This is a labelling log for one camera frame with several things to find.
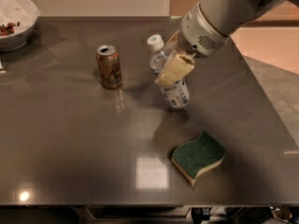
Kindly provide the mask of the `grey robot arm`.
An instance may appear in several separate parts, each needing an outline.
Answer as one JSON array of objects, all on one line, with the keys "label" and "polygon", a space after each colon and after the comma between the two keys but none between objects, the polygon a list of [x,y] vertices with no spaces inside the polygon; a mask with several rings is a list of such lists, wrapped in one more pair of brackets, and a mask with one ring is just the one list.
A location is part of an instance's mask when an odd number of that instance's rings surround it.
[{"label": "grey robot arm", "polygon": [[[169,87],[194,68],[193,57],[209,57],[243,24],[254,21],[285,0],[201,0],[182,18],[170,38],[171,54],[155,79]],[[288,0],[299,6],[299,0]]]}]

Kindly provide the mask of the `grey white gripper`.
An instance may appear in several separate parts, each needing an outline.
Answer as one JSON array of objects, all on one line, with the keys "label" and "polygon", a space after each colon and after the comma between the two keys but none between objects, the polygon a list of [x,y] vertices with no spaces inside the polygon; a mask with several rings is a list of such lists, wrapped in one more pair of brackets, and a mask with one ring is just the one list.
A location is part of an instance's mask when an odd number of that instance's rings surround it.
[{"label": "grey white gripper", "polygon": [[178,44],[187,52],[195,52],[198,57],[209,57],[227,41],[228,36],[222,35],[210,24],[197,3],[182,18],[178,32],[174,32],[166,42],[164,52],[170,55],[155,83],[160,87],[170,87],[194,69],[193,56],[178,52]]}]

